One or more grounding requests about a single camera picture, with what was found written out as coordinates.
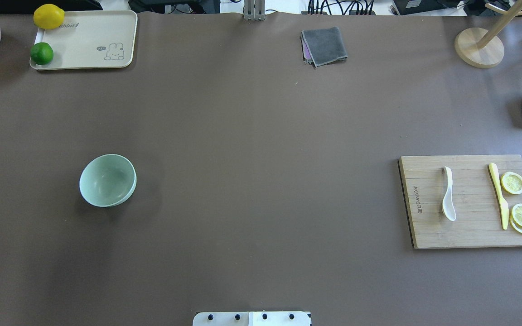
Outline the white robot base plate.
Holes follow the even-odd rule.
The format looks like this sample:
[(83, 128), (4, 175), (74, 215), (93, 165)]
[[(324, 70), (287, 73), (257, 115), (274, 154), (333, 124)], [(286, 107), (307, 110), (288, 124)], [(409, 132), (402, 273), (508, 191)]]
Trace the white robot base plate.
[(311, 326), (311, 313), (304, 311), (201, 312), (193, 326)]

